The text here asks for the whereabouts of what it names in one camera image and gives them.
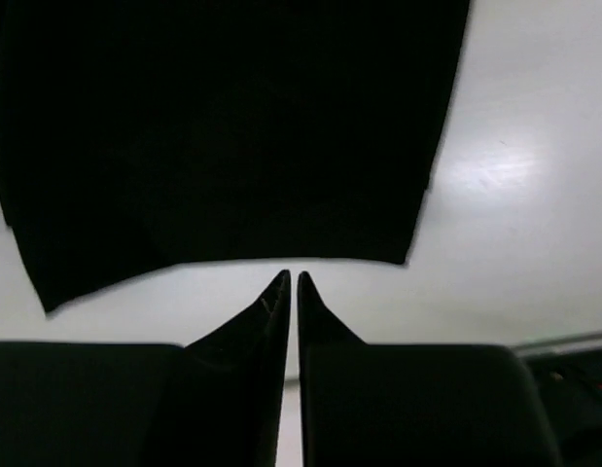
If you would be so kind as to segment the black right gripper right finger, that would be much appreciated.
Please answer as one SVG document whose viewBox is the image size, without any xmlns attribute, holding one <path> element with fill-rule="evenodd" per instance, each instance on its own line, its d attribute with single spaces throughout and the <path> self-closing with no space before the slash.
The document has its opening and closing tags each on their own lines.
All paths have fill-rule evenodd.
<svg viewBox="0 0 602 467">
<path fill-rule="evenodd" d="M 372 344 L 298 282 L 307 466 L 554 466 L 536 384 L 506 347 Z"/>
</svg>

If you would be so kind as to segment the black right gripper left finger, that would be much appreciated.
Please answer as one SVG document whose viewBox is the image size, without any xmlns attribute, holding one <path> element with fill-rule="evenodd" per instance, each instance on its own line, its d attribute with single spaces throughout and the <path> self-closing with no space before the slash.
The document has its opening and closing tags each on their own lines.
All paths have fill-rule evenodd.
<svg viewBox="0 0 602 467">
<path fill-rule="evenodd" d="M 275 464 L 290 316 L 291 274 L 282 270 L 251 305 L 180 351 L 145 465 Z"/>
</svg>

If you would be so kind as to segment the black skirt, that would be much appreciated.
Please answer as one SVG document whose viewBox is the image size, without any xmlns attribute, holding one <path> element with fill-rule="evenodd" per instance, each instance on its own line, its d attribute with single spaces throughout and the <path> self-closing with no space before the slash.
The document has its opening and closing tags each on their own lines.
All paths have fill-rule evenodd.
<svg viewBox="0 0 602 467">
<path fill-rule="evenodd" d="M 403 265 L 466 1 L 0 1 L 0 205 L 45 311 L 178 264 Z"/>
</svg>

